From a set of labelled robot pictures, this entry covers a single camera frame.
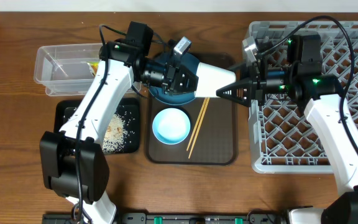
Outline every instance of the dark gray placemat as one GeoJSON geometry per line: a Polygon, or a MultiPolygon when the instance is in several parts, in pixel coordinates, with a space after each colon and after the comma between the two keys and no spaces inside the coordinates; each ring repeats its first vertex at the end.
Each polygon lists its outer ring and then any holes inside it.
{"type": "Polygon", "coordinates": [[[204,115],[196,144],[189,159],[186,151],[204,98],[197,98],[183,106],[168,106],[156,99],[150,104],[149,136],[146,143],[146,156],[156,163],[228,165],[237,157],[236,110],[235,105],[221,98],[211,98],[204,115]],[[152,123],[158,112],[166,108],[178,108],[189,115],[191,130],[187,138],[179,144],[161,143],[153,134],[152,123]]]}

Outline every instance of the clear plastic container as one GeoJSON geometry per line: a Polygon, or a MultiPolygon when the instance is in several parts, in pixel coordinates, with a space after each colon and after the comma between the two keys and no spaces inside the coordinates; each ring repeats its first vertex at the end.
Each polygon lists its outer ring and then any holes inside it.
{"type": "MultiPolygon", "coordinates": [[[[40,47],[34,81],[43,84],[48,96],[85,95],[93,82],[88,62],[99,61],[102,44],[71,44],[40,47]]],[[[141,83],[134,83],[137,90],[141,83]]]]}

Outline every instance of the wooden tabletop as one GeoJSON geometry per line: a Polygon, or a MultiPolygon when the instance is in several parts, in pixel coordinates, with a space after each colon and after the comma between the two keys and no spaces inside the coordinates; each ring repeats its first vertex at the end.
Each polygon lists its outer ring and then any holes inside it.
{"type": "MultiPolygon", "coordinates": [[[[358,20],[358,14],[331,14],[358,20]]],[[[164,39],[187,36],[197,52],[227,52],[241,59],[241,40],[252,21],[307,20],[300,13],[0,12],[0,223],[40,223],[47,212],[71,204],[42,182],[39,141],[53,130],[55,107],[34,83],[37,49],[44,45],[100,42],[98,25],[126,31],[130,21],[148,24],[164,39]]],[[[105,32],[105,38],[116,34],[105,32]]],[[[160,49],[153,46],[152,53],[160,49]]],[[[297,205],[326,207],[337,199],[333,175],[257,174],[250,165],[248,109],[238,107],[239,156],[230,166],[171,166],[144,154],[147,101],[141,101],[142,139],[136,153],[106,156],[107,193],[121,210],[150,213],[247,213],[297,205]]]]}

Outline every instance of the wooden chopstick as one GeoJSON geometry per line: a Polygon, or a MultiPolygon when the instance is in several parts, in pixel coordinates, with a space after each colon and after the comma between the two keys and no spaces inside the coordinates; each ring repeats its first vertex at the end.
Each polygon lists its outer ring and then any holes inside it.
{"type": "Polygon", "coordinates": [[[198,113],[196,125],[194,125],[193,132],[191,133],[190,141],[189,141],[189,144],[187,145],[186,152],[189,151],[189,148],[190,148],[190,145],[191,145],[191,141],[193,140],[194,134],[196,133],[196,130],[197,130],[197,127],[198,127],[198,123],[199,123],[200,118],[201,118],[201,114],[202,114],[203,111],[204,111],[205,103],[206,103],[206,98],[204,99],[203,105],[201,106],[200,113],[198,113]]]}
{"type": "Polygon", "coordinates": [[[204,115],[205,115],[205,111],[208,107],[208,103],[209,103],[209,97],[206,98],[206,103],[205,103],[205,106],[204,106],[204,110],[203,110],[203,113],[201,115],[201,118],[200,118],[200,121],[198,123],[198,126],[197,126],[197,131],[196,131],[196,135],[194,136],[194,141],[193,141],[193,144],[191,145],[191,149],[190,149],[190,154],[189,154],[189,159],[191,157],[191,153],[193,152],[193,148],[194,148],[194,145],[196,144],[196,141],[197,141],[197,136],[198,136],[198,132],[200,131],[200,127],[201,127],[201,124],[203,122],[203,119],[204,119],[204,115]]]}

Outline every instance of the white wall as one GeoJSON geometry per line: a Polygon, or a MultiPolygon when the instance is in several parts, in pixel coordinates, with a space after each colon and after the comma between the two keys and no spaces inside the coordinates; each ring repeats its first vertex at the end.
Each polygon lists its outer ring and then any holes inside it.
{"type": "Polygon", "coordinates": [[[358,12],[358,0],[0,0],[0,11],[358,12]]]}

